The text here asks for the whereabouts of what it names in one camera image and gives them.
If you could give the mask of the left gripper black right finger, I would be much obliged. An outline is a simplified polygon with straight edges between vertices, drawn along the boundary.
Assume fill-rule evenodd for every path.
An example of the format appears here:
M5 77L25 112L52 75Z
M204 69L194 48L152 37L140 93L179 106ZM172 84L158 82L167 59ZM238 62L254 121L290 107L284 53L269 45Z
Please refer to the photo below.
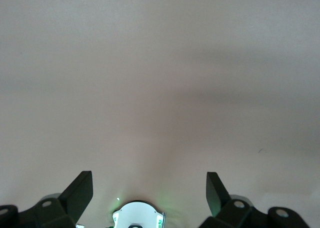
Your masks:
M266 214L243 198L232 198L216 172L206 175L206 200L211 212L203 228L269 228Z

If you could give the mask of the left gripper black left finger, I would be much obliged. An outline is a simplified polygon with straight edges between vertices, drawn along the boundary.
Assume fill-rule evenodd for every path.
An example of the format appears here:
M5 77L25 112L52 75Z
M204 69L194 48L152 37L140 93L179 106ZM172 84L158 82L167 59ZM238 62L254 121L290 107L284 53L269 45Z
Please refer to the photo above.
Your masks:
M93 198L93 175L82 171L62 192L18 214L20 228L75 228Z

